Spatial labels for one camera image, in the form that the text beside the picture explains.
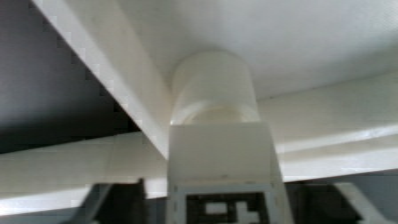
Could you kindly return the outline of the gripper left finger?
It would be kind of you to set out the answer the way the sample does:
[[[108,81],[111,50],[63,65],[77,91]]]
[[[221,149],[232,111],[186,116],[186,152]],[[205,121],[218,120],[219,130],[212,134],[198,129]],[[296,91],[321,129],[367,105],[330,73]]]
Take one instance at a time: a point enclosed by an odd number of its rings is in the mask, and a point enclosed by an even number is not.
[[[72,224],[147,224],[143,180],[92,186]]]

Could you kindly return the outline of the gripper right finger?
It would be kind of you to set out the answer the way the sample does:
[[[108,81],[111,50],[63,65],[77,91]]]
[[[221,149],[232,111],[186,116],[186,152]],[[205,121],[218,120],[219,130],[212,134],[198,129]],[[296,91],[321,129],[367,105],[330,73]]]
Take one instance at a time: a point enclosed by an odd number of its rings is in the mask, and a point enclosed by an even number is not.
[[[285,184],[294,224],[390,224],[349,182]]]

